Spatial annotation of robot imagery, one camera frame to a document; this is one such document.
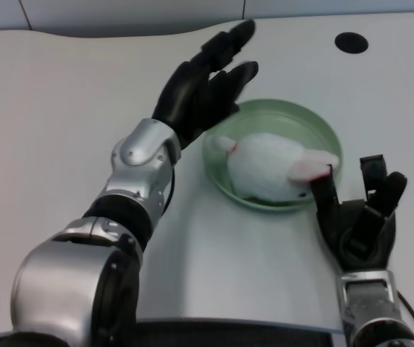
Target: white table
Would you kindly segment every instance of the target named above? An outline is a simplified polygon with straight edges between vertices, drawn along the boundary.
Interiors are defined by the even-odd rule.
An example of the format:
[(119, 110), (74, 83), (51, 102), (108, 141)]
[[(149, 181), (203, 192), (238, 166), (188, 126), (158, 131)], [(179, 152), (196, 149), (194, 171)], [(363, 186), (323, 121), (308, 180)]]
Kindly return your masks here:
[[(24, 256), (87, 210), (111, 171), (114, 144), (151, 116), (178, 64), (231, 26), (145, 38), (0, 32), (0, 331), (10, 328), (10, 290)], [(324, 117), (344, 148), (341, 200), (363, 196), (365, 155), (383, 153), (390, 171), (409, 178), (391, 267), (414, 307), (414, 14), (257, 27), (236, 59), (260, 64), (241, 100), (291, 100)], [(346, 31), (364, 35), (369, 49), (339, 51), (334, 38)], [(145, 253), (139, 318), (340, 330), (313, 213), (267, 214), (229, 201), (203, 173), (196, 142), (177, 166), (172, 205)]]

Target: pink ear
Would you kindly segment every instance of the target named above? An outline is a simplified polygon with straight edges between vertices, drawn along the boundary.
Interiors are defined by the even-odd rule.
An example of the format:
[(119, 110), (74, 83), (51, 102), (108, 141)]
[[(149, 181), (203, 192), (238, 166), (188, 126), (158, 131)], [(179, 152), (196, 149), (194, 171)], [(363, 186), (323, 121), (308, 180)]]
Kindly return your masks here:
[(321, 150), (306, 150), (302, 158), (292, 164), (287, 178), (298, 182), (313, 181), (329, 175), (329, 165), (336, 169), (339, 165), (338, 157)]

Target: white plush toy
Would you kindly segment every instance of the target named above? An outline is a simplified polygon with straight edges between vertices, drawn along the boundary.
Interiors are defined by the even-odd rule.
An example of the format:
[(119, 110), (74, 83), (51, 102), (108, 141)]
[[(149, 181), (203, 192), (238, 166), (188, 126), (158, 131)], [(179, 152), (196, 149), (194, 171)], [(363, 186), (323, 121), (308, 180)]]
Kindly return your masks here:
[(322, 150), (306, 150), (300, 143), (268, 133), (250, 134), (236, 142), (211, 137), (211, 144), (227, 152), (228, 172), (235, 193), (242, 199), (269, 202), (308, 199), (309, 182), (329, 174), (339, 159)]

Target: green plate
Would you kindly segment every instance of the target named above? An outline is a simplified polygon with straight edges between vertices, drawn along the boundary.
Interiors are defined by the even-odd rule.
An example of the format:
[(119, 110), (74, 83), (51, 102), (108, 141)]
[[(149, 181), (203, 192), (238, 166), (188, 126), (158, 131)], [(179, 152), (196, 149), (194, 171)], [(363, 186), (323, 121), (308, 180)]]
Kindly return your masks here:
[[(236, 196), (227, 169), (227, 157), (221, 150), (207, 144), (209, 135), (224, 135), (241, 140), (254, 132), (268, 132), (300, 142), (304, 147), (325, 150), (337, 155), (342, 167), (342, 148), (334, 130), (316, 113), (284, 100), (260, 99), (240, 104), (240, 112), (207, 131), (203, 141), (203, 161), (208, 177), (231, 199), (259, 210), (295, 210), (312, 200), (266, 202), (259, 199), (241, 199)], [(338, 181), (340, 172), (334, 179)]]

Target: round hole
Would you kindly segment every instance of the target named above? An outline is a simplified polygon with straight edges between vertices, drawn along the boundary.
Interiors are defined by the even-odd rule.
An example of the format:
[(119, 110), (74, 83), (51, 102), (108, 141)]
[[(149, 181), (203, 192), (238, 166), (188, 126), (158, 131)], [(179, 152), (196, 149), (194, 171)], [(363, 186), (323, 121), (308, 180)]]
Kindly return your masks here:
[(368, 49), (368, 41), (360, 34), (342, 33), (334, 41), (338, 49), (350, 54), (359, 54)]

